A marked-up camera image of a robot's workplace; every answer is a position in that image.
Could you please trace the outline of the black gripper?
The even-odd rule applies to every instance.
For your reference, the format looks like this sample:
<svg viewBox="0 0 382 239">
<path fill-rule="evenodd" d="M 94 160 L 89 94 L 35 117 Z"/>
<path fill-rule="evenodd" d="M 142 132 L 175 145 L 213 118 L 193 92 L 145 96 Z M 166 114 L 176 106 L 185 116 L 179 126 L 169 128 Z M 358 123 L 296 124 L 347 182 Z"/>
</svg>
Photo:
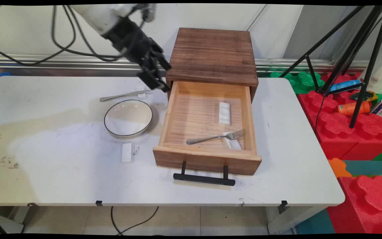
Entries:
<svg viewBox="0 0 382 239">
<path fill-rule="evenodd" d="M 104 59 L 124 57 L 140 65 L 141 70 L 137 76 L 150 90 L 160 89 L 165 93 L 171 90 L 161 79 L 158 70 L 158 64 L 166 71 L 172 68 L 171 64 L 165 59 L 162 48 L 152 38 L 147 37 L 135 22 L 129 18 L 119 18 L 118 22 L 103 34 L 103 38 L 109 40 L 120 52 L 118 56 L 104 56 Z"/>
</svg>

